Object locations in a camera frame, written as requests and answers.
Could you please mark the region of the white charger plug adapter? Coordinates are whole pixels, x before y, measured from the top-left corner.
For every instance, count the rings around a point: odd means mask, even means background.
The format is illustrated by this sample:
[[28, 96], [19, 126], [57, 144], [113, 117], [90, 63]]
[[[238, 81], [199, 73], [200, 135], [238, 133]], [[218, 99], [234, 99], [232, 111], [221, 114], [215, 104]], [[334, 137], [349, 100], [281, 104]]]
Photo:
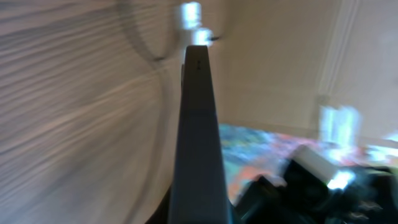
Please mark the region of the white charger plug adapter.
[[206, 27], [200, 27], [192, 31], [192, 45], [205, 45], [210, 47], [213, 44], [213, 32]]

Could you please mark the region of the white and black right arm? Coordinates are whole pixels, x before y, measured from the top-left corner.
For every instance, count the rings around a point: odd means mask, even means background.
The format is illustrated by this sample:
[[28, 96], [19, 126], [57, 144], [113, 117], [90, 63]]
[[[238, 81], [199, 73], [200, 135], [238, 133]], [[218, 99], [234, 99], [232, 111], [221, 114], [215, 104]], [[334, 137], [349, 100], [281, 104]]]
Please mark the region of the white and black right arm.
[[397, 176], [386, 166], [338, 166], [301, 145], [287, 161], [283, 185], [263, 175], [234, 211], [241, 223], [397, 224]]

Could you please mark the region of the white power strip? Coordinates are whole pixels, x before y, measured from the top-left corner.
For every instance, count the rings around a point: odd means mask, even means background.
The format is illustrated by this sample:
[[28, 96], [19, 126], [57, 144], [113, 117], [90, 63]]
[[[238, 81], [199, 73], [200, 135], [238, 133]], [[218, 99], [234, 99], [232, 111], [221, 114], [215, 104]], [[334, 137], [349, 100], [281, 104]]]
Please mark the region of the white power strip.
[[197, 1], [188, 1], [177, 4], [177, 40], [180, 61], [185, 60], [186, 48], [189, 45], [198, 45], [198, 33], [201, 28], [201, 4]]

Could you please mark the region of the Samsung Galaxy smartphone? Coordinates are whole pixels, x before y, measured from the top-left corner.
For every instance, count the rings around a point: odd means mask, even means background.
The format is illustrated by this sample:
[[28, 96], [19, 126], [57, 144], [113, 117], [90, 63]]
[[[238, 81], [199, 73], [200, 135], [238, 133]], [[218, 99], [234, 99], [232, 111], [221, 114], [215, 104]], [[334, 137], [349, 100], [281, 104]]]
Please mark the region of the Samsung Galaxy smartphone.
[[229, 224], [208, 48], [186, 48], [169, 223]]

